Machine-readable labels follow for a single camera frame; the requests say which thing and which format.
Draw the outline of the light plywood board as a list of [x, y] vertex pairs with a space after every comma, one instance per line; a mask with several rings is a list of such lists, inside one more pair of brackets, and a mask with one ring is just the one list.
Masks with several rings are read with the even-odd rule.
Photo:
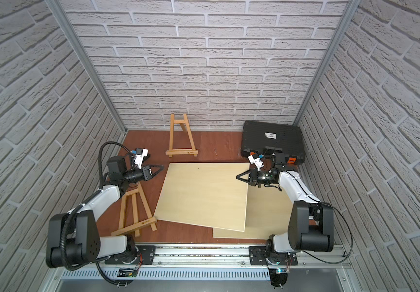
[[171, 163], [155, 217], [208, 228], [244, 231], [248, 185], [236, 176], [248, 163]]
[[293, 204], [289, 196], [276, 188], [248, 188], [245, 230], [213, 229], [214, 238], [265, 240], [287, 232]]

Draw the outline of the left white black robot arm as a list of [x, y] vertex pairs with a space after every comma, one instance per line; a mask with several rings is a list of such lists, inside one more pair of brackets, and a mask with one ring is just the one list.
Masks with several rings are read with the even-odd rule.
[[148, 181], [162, 170], [163, 165], [137, 165], [128, 168], [124, 156], [110, 158], [108, 173], [101, 177], [102, 185], [83, 203], [67, 213], [49, 220], [46, 265], [78, 270], [93, 262], [117, 256], [126, 263], [137, 258], [134, 240], [127, 236], [101, 237], [97, 220], [119, 201], [131, 184]]

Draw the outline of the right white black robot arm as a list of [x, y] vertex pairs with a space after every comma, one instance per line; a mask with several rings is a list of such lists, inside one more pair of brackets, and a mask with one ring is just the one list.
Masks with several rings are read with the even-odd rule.
[[308, 190], [295, 171], [247, 170], [236, 179], [252, 187], [274, 187], [284, 191], [292, 208], [287, 231], [267, 240], [270, 253], [331, 252], [334, 248], [334, 208]]

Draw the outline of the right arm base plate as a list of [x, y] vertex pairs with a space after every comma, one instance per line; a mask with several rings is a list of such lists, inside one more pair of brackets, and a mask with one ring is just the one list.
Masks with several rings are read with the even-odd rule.
[[277, 253], [268, 251], [265, 246], [249, 246], [249, 259], [252, 266], [296, 266], [295, 253]]

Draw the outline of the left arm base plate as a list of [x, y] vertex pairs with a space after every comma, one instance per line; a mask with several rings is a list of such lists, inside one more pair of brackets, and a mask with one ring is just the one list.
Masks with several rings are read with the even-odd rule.
[[118, 255], [112, 255], [105, 260], [106, 265], [151, 265], [155, 258], [156, 246], [138, 245], [134, 251], [125, 251]]

